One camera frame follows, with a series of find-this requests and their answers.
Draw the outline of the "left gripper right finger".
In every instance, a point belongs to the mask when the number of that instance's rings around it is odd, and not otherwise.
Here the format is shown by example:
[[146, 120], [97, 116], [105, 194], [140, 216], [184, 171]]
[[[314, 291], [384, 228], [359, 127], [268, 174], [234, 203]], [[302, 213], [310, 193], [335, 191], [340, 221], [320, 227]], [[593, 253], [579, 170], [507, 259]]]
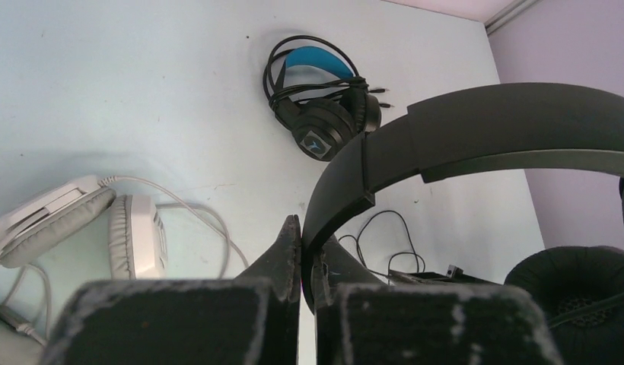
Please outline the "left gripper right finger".
[[561, 364], [531, 297], [478, 284], [388, 286], [336, 240], [311, 255], [319, 364]]

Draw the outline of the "large black blue headphones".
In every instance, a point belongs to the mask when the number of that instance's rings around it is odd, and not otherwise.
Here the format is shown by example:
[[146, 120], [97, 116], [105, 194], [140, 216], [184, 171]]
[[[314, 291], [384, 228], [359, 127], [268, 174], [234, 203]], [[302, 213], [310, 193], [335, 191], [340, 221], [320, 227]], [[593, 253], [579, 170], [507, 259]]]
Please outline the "large black blue headphones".
[[[286, 85], [289, 69], [304, 66], [334, 80]], [[308, 157], [331, 161], [353, 138], [380, 128], [382, 103], [348, 55], [331, 42], [311, 35], [289, 36], [271, 50], [262, 76], [263, 93], [275, 118]]]

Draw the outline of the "small black headphones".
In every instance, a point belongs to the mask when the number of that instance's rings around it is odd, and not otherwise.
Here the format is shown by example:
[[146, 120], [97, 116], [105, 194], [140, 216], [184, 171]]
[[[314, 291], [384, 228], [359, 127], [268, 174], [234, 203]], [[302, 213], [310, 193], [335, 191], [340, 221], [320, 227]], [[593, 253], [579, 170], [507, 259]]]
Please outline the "small black headphones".
[[[311, 309], [311, 255], [378, 191], [420, 175], [427, 183], [497, 170], [589, 170], [619, 177], [624, 221], [624, 97], [569, 84], [474, 87], [433, 97], [359, 135], [316, 184], [302, 229], [301, 284]], [[544, 249], [500, 286], [542, 311], [561, 364], [624, 364], [624, 250]]]

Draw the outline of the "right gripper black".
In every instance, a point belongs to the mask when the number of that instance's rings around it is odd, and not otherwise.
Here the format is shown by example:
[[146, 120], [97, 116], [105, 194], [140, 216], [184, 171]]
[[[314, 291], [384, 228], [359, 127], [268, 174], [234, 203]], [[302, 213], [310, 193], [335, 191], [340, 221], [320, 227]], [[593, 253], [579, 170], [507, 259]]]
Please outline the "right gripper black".
[[455, 265], [450, 265], [445, 275], [428, 271], [419, 273], [405, 273], [390, 269], [387, 278], [394, 284], [490, 284], [498, 285], [492, 281], [467, 275]]

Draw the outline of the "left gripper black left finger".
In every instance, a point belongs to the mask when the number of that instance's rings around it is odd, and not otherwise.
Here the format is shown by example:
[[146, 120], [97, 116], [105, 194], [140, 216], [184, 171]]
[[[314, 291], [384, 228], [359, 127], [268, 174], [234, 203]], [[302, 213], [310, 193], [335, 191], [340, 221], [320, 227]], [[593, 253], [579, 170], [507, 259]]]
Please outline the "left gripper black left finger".
[[92, 281], [63, 308], [44, 364], [296, 364], [301, 225], [228, 280]]

